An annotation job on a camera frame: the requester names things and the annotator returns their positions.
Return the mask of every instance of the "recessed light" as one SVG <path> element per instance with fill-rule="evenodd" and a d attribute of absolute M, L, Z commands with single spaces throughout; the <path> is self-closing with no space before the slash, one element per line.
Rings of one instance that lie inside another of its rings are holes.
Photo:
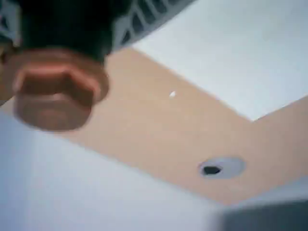
<path fill-rule="evenodd" d="M 229 179 L 241 175 L 245 167 L 245 161 L 239 157 L 218 157 L 200 164 L 199 173 L 209 179 Z"/>

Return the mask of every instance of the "copper fan base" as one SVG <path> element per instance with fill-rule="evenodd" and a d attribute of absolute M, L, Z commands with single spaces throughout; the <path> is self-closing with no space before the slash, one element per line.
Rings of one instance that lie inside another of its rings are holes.
<path fill-rule="evenodd" d="M 15 54 L 7 60 L 2 77 L 7 94 L 15 95 L 15 115 L 48 131 L 82 127 L 109 90 L 100 63 L 64 49 Z"/>

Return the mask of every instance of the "tan ceiling section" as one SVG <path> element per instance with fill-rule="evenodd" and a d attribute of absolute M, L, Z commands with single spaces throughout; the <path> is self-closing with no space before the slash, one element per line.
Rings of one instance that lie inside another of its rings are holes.
<path fill-rule="evenodd" d="M 307 97 L 252 123 L 133 49 L 107 66 L 109 97 L 63 137 L 225 204 L 308 174 Z M 2 109 L 11 112 L 12 101 Z M 246 170 L 229 180 L 198 174 L 220 156 L 241 157 Z"/>

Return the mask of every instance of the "white ceiling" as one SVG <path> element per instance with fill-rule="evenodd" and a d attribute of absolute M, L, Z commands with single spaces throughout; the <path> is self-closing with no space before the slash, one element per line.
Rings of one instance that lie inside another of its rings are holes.
<path fill-rule="evenodd" d="M 307 21 L 306 0 L 198 0 L 134 47 L 256 120 L 308 94 Z"/>

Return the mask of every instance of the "ceiling fan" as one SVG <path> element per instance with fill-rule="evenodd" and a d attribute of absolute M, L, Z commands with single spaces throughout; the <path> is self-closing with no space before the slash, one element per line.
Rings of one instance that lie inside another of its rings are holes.
<path fill-rule="evenodd" d="M 191 2 L 1 0 L 0 100 L 15 96 L 15 116 L 41 130 L 82 127 L 109 91 L 105 57 L 148 35 Z"/>

